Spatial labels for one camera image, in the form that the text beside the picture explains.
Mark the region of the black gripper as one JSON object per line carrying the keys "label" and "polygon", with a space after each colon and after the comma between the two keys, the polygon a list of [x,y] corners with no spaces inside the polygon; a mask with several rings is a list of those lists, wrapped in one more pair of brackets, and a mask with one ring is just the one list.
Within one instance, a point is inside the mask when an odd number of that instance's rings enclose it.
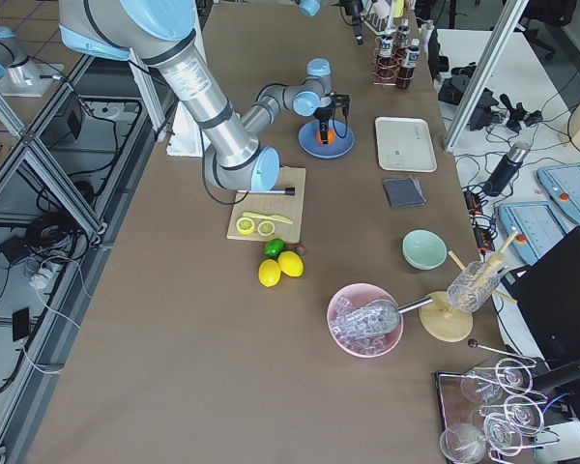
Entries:
{"label": "black gripper", "polygon": [[318,140],[321,144],[329,143],[329,123],[333,117],[333,110],[330,107],[319,107],[314,112],[314,117],[318,121]]}
{"label": "black gripper", "polygon": [[363,9],[362,0],[341,0],[342,19],[353,29],[357,45],[363,45]]}

